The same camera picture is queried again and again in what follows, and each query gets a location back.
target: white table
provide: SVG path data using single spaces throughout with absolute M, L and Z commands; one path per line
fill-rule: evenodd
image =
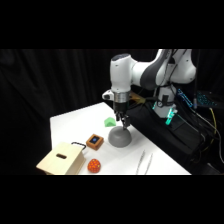
M 87 170 L 87 165 L 92 159 L 98 159 L 102 165 L 98 175 L 135 175 L 144 150 L 146 155 L 139 175 L 145 173 L 151 154 L 153 159 L 148 175 L 190 175 L 133 126 L 128 128 L 133 138 L 128 147 L 118 149 L 111 146 L 108 135 L 112 128 L 106 128 L 104 125 L 104 121 L 109 117 L 115 118 L 113 110 L 105 103 L 100 103 L 51 118 L 52 147 L 55 148 L 61 142 L 85 144 L 93 134 L 103 137 L 104 144 L 98 151 L 88 147 L 83 151 L 86 162 L 80 175 L 92 175 Z M 122 123 L 117 122 L 117 126 L 122 126 Z

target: orange ball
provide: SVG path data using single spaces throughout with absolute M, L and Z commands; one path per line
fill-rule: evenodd
M 89 170 L 91 173 L 99 173 L 100 168 L 101 168 L 101 164 L 100 164 L 100 162 L 99 162 L 97 159 L 92 159 L 92 160 L 89 162 L 88 170 Z

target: gray bowl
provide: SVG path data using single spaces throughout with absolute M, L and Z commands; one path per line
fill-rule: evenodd
M 123 127 L 115 127 L 110 131 L 109 142 L 116 148 L 127 147 L 132 141 L 129 130 L 124 130 Z

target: black background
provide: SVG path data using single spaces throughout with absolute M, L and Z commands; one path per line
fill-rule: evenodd
M 120 53 L 149 62 L 157 49 L 0 50 L 1 174 L 42 174 L 35 166 L 51 150 L 49 118 L 102 102 L 110 60 Z M 224 49 L 202 49 L 198 88 L 224 96 L 223 74 Z M 193 85 L 185 86 L 189 95 Z M 223 112 L 215 112 L 223 122 Z

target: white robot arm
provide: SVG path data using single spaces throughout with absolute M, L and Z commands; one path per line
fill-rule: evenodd
M 117 120 L 124 128 L 130 125 L 126 112 L 129 106 L 131 85 L 147 90 L 160 88 L 154 110 L 161 118 L 167 118 L 175 110 L 176 89 L 171 83 L 188 84 L 195 79 L 196 68 L 191 60 L 192 49 L 159 49 L 154 61 L 135 61 L 131 55 L 117 55 L 111 60 L 112 88 L 103 94 L 103 99 L 114 102 Z

